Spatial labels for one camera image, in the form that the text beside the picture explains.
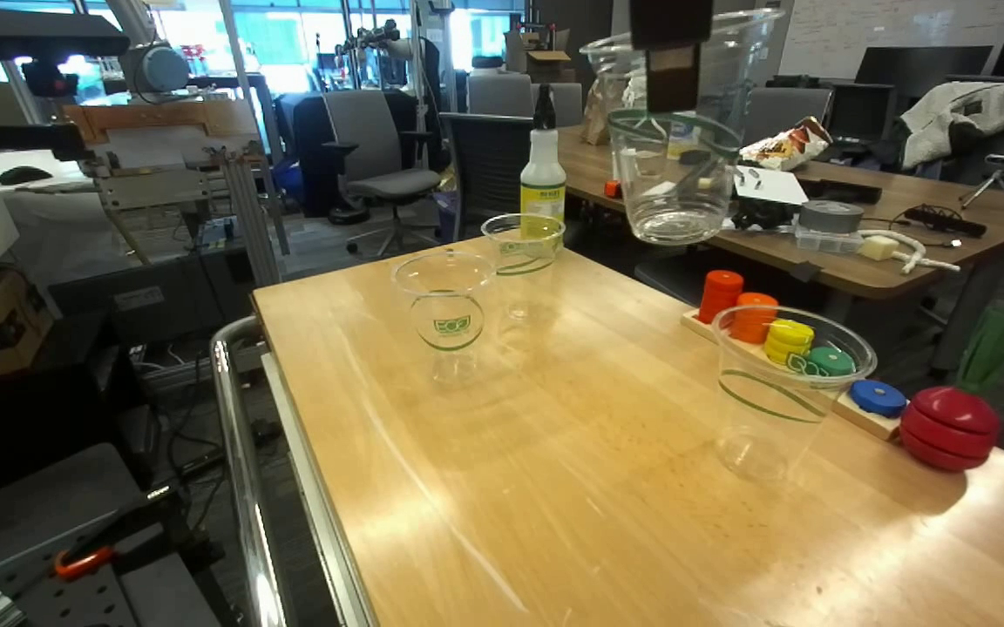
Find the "floor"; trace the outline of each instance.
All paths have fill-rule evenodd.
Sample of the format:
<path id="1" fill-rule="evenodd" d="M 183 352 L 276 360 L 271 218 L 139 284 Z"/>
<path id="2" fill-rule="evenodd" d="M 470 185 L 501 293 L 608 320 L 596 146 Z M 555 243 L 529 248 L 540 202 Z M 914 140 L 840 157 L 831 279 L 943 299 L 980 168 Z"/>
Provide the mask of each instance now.
<path id="1" fill-rule="evenodd" d="M 369 234 L 377 228 L 377 223 L 332 228 L 325 220 L 300 218 L 300 212 L 285 218 L 285 223 L 290 223 L 292 255 L 282 265 L 290 279 L 357 265 L 361 259 L 345 251 L 345 241 Z M 692 255 L 648 251 L 642 255 L 642 263 L 637 259 L 632 263 L 608 259 L 608 263 L 613 263 L 619 269 L 636 269 L 644 284 L 682 299 L 693 299 L 702 288 L 706 269 L 720 259 L 711 251 L 692 251 Z M 773 284 L 779 288 L 792 288 L 795 296 L 804 296 L 807 288 L 784 276 L 781 279 L 773 276 Z M 956 284 L 946 293 L 934 293 L 933 306 L 938 306 L 952 293 L 956 293 Z M 880 371 L 883 379 L 900 384 L 907 395 L 929 384 L 938 384 L 926 371 L 926 355 L 934 337 L 934 326 L 929 326 L 926 312 L 917 312 L 917 326 L 910 329 L 910 336 L 914 337 L 902 342 L 910 350 Z M 1004 418 L 1004 375 L 995 384 L 986 398 Z M 276 431 L 276 413 L 259 374 L 247 379 L 246 409 L 263 444 L 259 459 L 263 459 L 263 483 L 270 499 L 270 529 L 279 548 L 276 560 L 282 573 L 282 587 L 292 594 L 290 610 L 298 615 L 298 624 L 334 624 L 334 607 L 325 594 L 321 569 L 312 552 L 309 524 L 298 505 L 298 483 L 292 483 L 292 472 L 285 459 L 285 447 Z M 191 392 L 159 401 L 154 413 L 131 415 L 126 427 L 139 454 L 159 467 L 159 479 L 162 482 L 173 479 L 188 496 L 188 518 L 196 529 L 202 529 L 206 548 L 211 548 L 211 552 L 199 552 L 206 565 L 202 583 L 211 590 L 219 590 L 216 601 L 223 615 L 235 618 L 235 624 L 247 624 L 247 615 L 250 615 L 247 583 L 246 583 L 246 565 L 236 552 L 228 467 L 219 465 L 223 447 L 219 447 L 219 418 L 216 418 L 211 374 L 202 371 Z"/>

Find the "white cloth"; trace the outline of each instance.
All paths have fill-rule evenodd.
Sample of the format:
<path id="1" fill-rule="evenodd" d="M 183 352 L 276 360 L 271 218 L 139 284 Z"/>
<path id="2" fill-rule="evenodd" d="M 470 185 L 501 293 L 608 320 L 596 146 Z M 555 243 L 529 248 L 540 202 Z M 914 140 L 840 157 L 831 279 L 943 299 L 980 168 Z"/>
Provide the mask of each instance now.
<path id="1" fill-rule="evenodd" d="M 938 83 L 900 119 L 910 128 L 902 168 L 917 168 L 952 155 L 948 128 L 958 123 L 1004 134 L 1004 83 Z"/>

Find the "glass pitcher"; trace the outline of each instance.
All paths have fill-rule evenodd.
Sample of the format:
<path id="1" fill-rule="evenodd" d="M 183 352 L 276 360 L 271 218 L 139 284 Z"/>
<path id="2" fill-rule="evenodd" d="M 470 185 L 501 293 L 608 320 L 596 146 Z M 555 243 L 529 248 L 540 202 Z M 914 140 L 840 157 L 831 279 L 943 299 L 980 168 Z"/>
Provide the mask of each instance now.
<path id="1" fill-rule="evenodd" d="M 716 238 L 730 220 L 738 137 L 693 112 L 613 112 L 612 161 L 632 234 L 658 248 Z"/>

